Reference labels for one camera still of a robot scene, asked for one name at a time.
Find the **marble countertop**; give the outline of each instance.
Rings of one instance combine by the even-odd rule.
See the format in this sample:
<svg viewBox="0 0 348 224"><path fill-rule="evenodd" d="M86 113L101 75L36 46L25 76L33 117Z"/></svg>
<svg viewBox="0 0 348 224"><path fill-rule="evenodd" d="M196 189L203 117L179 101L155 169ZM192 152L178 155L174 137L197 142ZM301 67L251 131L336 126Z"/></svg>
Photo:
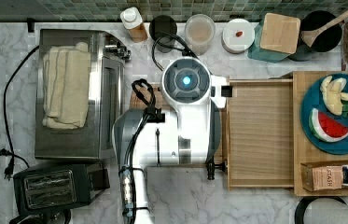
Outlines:
<svg viewBox="0 0 348 224"><path fill-rule="evenodd" d="M200 57L215 75L231 79L279 77L299 70L341 70L340 49L317 53L304 63L288 59L280 63L250 60L246 54L230 54L221 46L224 23L216 24L212 47ZM37 23L29 34L24 23L0 23L0 148L8 148L3 121L3 90L9 76L26 54L38 45L42 28L103 30L118 37L132 51L126 64L126 86L142 77L149 82L160 81L160 70L151 60L152 40L134 44L121 23ZM183 36L184 24L178 24ZM180 57L177 51L156 53L166 66ZM35 146L35 98L38 54L33 55L18 73L7 96L7 112L16 153L37 163ZM4 179L9 158L0 157L0 223L8 223L17 213L12 181ZM16 161L15 172L25 169ZM118 190L118 167L108 165L111 189L88 207L73 210L71 223L120 223L121 199ZM216 171L216 180L206 179L206 170L198 168L148 168L147 190L156 223L294 223L294 211L300 198L286 189L234 189L227 191L223 174Z"/></svg>

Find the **blue plate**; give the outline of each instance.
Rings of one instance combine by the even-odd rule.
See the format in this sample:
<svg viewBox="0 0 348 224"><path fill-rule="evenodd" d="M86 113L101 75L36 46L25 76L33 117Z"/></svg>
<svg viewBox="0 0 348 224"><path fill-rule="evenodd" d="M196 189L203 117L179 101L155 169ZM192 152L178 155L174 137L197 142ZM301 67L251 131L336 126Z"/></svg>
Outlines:
<svg viewBox="0 0 348 224"><path fill-rule="evenodd" d="M343 77L347 80L347 84L342 92L348 92L348 75L347 74L334 74L332 75L333 79L337 79L340 77ZM322 81L326 77L322 77L319 80L317 80L310 89L305 93L304 99L302 100L301 109L300 109L300 118L301 118L301 125L302 129L305 132L305 135L310 139L310 141L316 145L321 150L335 155L344 155L348 154L348 136L344 139L342 139L340 142L335 143L327 143L322 140L319 140L316 138L310 130L309 126L309 116L313 108L318 109L321 112L324 112L327 114L330 118L335 119L337 122L341 123L342 125L348 127L348 116L335 116L331 114L323 102L322 98L322 92L319 90Z"/></svg>

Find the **canister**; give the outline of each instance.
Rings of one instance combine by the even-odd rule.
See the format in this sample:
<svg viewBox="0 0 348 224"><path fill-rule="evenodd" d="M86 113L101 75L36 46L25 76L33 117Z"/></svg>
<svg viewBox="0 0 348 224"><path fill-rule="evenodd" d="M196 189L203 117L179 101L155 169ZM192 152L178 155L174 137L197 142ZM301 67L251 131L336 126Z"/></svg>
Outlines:
<svg viewBox="0 0 348 224"><path fill-rule="evenodd" d="M208 16L197 14L186 22L185 40L197 55L203 55L211 46L215 36L215 23Z"/></svg>
<svg viewBox="0 0 348 224"><path fill-rule="evenodd" d="M255 42L248 57L269 63L279 63L296 52L300 20L274 13L267 13L255 28Z"/></svg>
<svg viewBox="0 0 348 224"><path fill-rule="evenodd" d="M130 7L122 11L120 18L133 42L138 43L147 39L144 21L136 7Z"/></svg>

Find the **folded towel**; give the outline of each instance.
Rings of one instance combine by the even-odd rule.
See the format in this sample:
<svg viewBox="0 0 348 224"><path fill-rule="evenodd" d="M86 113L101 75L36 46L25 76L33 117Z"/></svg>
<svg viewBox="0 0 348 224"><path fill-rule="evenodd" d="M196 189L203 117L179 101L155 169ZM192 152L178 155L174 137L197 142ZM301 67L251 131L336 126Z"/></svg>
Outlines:
<svg viewBox="0 0 348 224"><path fill-rule="evenodd" d="M89 107L88 45L52 47L43 58L43 66L43 125L53 129L82 128Z"/></svg>

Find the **wooden spoon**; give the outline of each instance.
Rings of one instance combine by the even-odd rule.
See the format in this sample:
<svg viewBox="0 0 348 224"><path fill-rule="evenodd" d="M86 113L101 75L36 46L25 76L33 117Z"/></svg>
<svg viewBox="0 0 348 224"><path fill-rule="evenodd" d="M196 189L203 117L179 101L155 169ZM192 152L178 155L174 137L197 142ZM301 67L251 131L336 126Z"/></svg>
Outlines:
<svg viewBox="0 0 348 224"><path fill-rule="evenodd" d="M327 30L328 28L342 22L343 20L348 18L348 10L345 11L344 13L342 13L339 17L337 17L336 19L328 22L326 25L322 26L319 29L316 30L312 30L312 31L302 31L301 32L301 38L302 41L304 41L304 43L306 45L308 45L308 47L311 47L313 45L313 42L315 41L315 39L321 35L325 30Z"/></svg>

